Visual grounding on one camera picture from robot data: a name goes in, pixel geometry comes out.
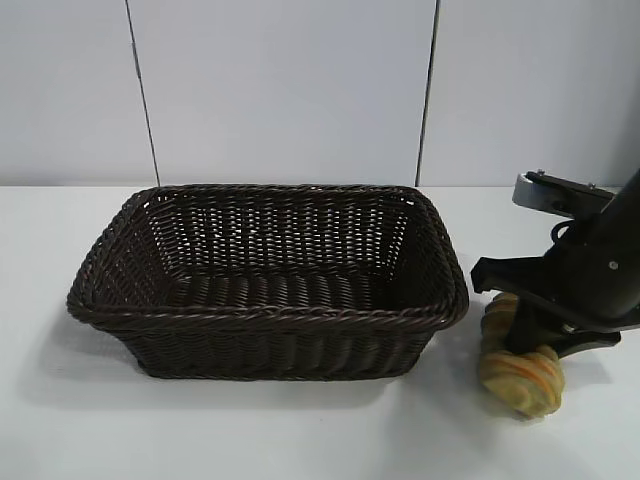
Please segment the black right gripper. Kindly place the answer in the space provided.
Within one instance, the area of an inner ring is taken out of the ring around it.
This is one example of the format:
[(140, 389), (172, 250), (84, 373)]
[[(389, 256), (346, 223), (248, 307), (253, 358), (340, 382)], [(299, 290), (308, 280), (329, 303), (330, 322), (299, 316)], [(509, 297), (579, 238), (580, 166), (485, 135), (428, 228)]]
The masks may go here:
[(639, 222), (569, 220), (553, 227), (551, 239), (544, 255), (548, 298), (541, 306), (537, 257), (481, 257), (471, 270), (476, 293), (518, 297), (506, 349), (533, 352), (543, 344), (544, 322), (572, 332), (553, 342), (559, 358), (616, 346), (619, 332), (639, 326)]

